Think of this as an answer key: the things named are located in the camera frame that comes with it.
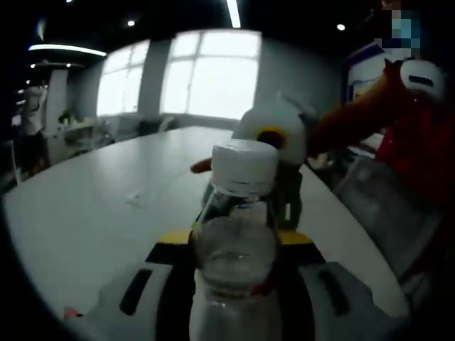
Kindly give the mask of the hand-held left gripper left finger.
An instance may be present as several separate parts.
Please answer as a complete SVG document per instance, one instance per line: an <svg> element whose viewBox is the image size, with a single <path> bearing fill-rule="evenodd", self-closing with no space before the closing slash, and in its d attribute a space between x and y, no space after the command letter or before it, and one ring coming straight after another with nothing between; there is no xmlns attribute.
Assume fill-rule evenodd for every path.
<svg viewBox="0 0 455 341"><path fill-rule="evenodd" d="M189 340L196 291L192 233L160 237L145 261L100 290L83 317L84 340Z"/></svg>

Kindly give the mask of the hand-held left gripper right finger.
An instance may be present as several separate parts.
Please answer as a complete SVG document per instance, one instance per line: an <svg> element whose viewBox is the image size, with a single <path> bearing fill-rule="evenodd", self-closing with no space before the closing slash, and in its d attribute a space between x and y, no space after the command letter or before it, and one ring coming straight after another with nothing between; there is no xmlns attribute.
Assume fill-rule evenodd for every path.
<svg viewBox="0 0 455 341"><path fill-rule="evenodd" d="M306 235L279 230L283 340L376 340L371 290Z"/></svg>

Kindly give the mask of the person's right hand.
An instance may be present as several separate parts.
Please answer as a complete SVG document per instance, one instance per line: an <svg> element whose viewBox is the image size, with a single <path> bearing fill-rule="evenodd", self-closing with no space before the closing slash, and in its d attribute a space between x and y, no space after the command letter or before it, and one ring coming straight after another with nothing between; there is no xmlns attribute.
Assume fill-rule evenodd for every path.
<svg viewBox="0 0 455 341"><path fill-rule="evenodd" d="M308 166L316 171L327 170L333 166L334 156L333 152L320 153L317 156L309 156L306 159Z"/></svg>

